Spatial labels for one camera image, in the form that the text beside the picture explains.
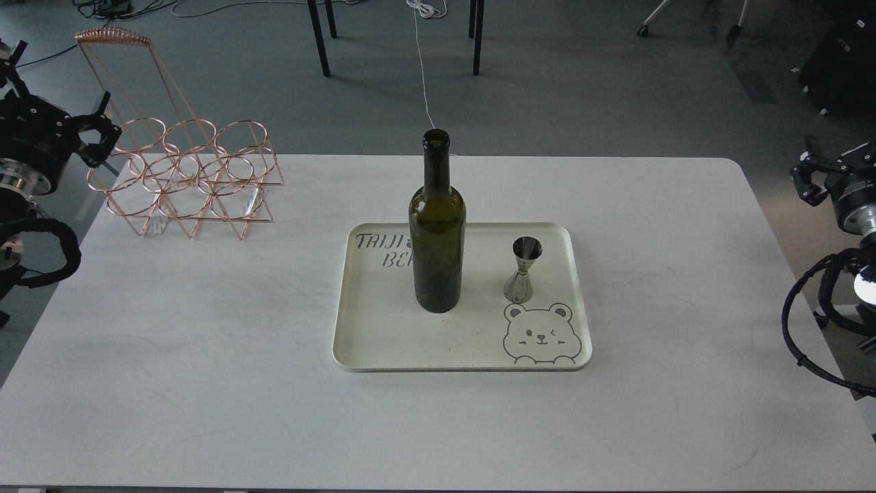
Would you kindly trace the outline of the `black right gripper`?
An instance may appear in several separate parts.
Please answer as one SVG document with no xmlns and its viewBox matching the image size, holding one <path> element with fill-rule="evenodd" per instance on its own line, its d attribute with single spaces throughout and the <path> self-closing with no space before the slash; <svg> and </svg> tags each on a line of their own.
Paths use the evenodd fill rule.
<svg viewBox="0 0 876 493">
<path fill-rule="evenodd" d="M 822 156 L 817 141 L 805 141 L 806 152 L 790 175 L 799 199 L 812 207 L 819 206 L 829 195 L 835 213 L 852 213 L 862 206 L 875 203 L 874 141 L 832 160 Z M 814 184 L 813 172 L 828 175 L 824 187 Z"/>
</svg>

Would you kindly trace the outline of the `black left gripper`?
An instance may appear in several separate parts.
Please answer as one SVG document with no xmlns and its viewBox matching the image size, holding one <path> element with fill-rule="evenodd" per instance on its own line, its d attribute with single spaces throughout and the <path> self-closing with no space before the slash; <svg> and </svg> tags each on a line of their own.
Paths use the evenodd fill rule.
<svg viewBox="0 0 876 493">
<path fill-rule="evenodd" d="M 30 166 L 47 180 L 60 180 L 73 152 L 88 168 L 106 164 L 122 134 L 120 126 L 106 115 L 112 94 L 103 91 L 96 109 L 90 114 L 70 116 L 66 110 L 34 94 L 19 96 L 11 88 L 1 103 L 1 156 Z M 85 131 L 97 131 L 101 139 L 87 143 L 79 137 Z"/>
</svg>

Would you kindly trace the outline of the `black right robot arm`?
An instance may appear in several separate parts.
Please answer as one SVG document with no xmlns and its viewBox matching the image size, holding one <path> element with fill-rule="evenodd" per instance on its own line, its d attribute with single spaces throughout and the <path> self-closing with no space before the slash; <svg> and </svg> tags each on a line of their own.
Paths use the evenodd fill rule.
<svg viewBox="0 0 876 493">
<path fill-rule="evenodd" d="M 807 205 L 818 206 L 825 199 L 832 200 L 836 224 L 840 230 L 860 237 L 860 243 L 852 249 L 830 253 L 795 282 L 786 296 L 780 327 L 782 336 L 797 365 L 807 368 L 817 377 L 834 383 L 862 396 L 873 397 L 874 387 L 852 383 L 819 367 L 811 361 L 793 340 L 788 319 L 790 309 L 802 288 L 816 274 L 821 274 L 817 299 L 821 311 L 836 327 L 874 337 L 874 275 L 875 275 L 875 166 L 874 141 L 861 144 L 842 153 L 838 159 L 822 156 L 819 142 L 814 136 L 804 138 L 806 151 L 800 162 L 790 170 L 795 190 Z M 842 315 L 834 305 L 834 291 L 840 276 L 848 272 L 853 277 L 853 290 L 860 300 L 856 305 L 858 320 Z"/>
</svg>

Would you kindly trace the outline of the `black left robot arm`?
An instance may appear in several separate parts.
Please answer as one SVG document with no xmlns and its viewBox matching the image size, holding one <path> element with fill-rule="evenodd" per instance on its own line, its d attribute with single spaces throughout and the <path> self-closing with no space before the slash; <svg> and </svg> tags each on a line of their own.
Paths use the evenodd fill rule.
<svg viewBox="0 0 876 493">
<path fill-rule="evenodd" d="M 59 283 L 81 265 L 77 235 L 67 224 L 46 216 L 32 200 L 52 194 L 73 154 L 90 168 L 106 165 L 123 131 L 105 113 L 110 93 L 104 92 L 90 114 L 72 116 L 32 94 L 18 73 L 26 50 L 2 43 L 1 84 L 10 90 L 1 102 L 1 240 L 2 296 L 13 287 L 40 288 Z M 65 263 L 47 273 L 21 263 L 24 233 L 49 233 L 59 244 Z"/>
</svg>

